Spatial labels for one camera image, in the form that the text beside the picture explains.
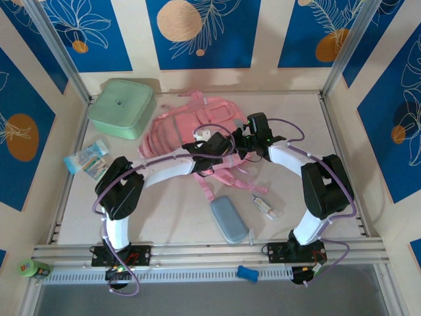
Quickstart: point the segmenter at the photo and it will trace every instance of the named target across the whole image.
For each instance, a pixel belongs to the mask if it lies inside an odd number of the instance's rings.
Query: gray floor
[[[105,285],[43,286],[35,315],[388,315],[372,266],[338,266],[308,288],[290,281],[141,285],[121,298]]]

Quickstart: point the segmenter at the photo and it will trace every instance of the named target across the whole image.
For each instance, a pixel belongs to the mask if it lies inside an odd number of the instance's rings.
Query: mint green container
[[[156,106],[151,87],[111,80],[87,115],[100,132],[134,140],[142,134]]]

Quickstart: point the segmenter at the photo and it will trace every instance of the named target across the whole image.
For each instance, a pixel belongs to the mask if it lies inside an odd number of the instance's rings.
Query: small packet
[[[98,180],[107,171],[108,165],[101,157],[92,159],[85,167],[84,171],[95,180]]]
[[[275,221],[279,218],[281,213],[277,209],[271,207],[259,193],[253,192],[251,197],[259,211],[263,212],[269,219]]]
[[[102,140],[97,140],[92,145],[64,158],[64,163],[71,174],[76,174],[87,164],[92,163],[93,159],[100,158],[108,154],[108,148]]]

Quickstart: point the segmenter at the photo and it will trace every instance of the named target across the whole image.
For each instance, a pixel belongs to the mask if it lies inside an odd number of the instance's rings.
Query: gray case
[[[210,207],[227,242],[236,244],[248,235],[249,229],[228,196],[214,199]]]

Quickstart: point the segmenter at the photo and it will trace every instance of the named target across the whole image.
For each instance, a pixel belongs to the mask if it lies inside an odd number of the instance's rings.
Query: robotic arm
[[[268,126],[268,120],[263,113],[256,113],[247,117],[248,124],[243,126],[250,129],[250,135],[244,136],[243,129],[238,128],[233,137],[235,140],[234,153],[242,159],[249,152],[256,152],[262,158],[286,167],[300,176],[303,181],[303,193],[307,210],[301,222],[289,234],[286,252],[287,261],[303,262],[302,255],[311,254],[315,245],[322,247],[318,240],[319,235],[329,222],[329,218],[337,212],[343,211],[349,201],[341,188],[332,179],[325,184],[331,176],[317,162],[310,157],[292,151],[289,143],[281,136],[273,137]],[[132,172],[123,180],[113,186],[100,201],[103,212],[107,215],[107,232],[109,241],[118,255],[127,254],[130,247],[128,239],[129,215],[136,209],[141,191],[157,182],[179,176],[212,169],[213,165],[222,163],[221,156],[232,146],[229,139],[220,133],[215,133],[207,142],[186,144],[183,148],[153,159],[155,162],[162,161],[152,167]],[[351,197],[353,191],[342,162],[337,155],[322,158],[340,181],[344,184]],[[110,166],[104,177],[95,187],[99,196],[119,176],[132,169],[131,163],[125,157],[117,158]]]

